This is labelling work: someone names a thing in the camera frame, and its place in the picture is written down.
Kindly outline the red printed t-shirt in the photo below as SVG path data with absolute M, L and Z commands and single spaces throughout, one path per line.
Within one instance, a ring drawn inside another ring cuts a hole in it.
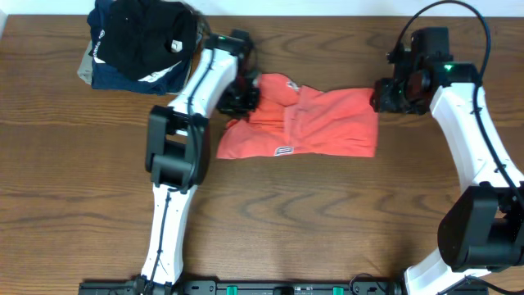
M 371 88 L 322 92 L 282 74 L 262 74 L 258 86 L 259 106 L 226 124 L 217 158 L 375 156 L 378 115 L 369 103 Z

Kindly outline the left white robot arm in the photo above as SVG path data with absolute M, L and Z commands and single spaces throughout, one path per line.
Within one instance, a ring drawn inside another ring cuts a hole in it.
M 153 220 L 147 258 L 133 284 L 136 294 L 172 294 L 183 273 L 183 242 L 189 207 L 210 162 L 214 111 L 247 116 L 260 100 L 259 71 L 249 60 L 255 43 L 248 32 L 212 34 L 182 92 L 148 116 L 145 169 L 151 175 Z

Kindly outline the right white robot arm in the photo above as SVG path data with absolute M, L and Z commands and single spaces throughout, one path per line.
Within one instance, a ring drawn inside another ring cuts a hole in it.
M 437 248 L 403 274 L 405 294 L 465 293 L 482 276 L 523 264 L 523 173 L 490 118 L 471 63 L 397 61 L 376 82 L 377 112 L 430 114 L 449 146 L 460 196 L 437 230 Z

